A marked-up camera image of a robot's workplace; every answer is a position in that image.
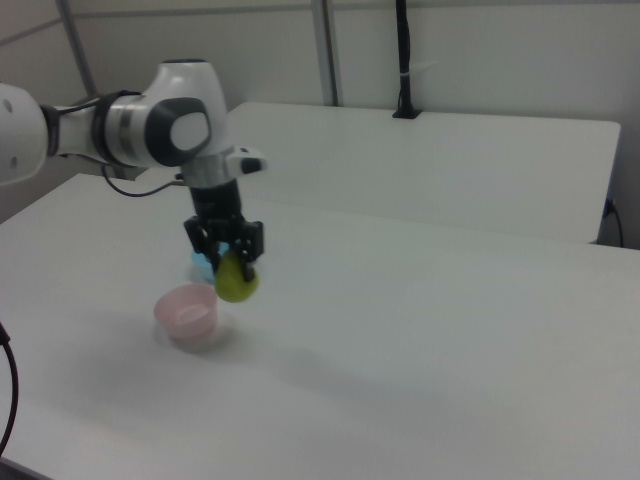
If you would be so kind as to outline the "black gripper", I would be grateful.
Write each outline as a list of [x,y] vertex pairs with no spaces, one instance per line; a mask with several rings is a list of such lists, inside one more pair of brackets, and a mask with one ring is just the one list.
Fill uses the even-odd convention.
[[195,215],[184,227],[197,253],[199,271],[217,272],[224,243],[240,256],[243,280],[253,282],[255,262],[264,253],[264,224],[245,219],[237,181],[189,192]]

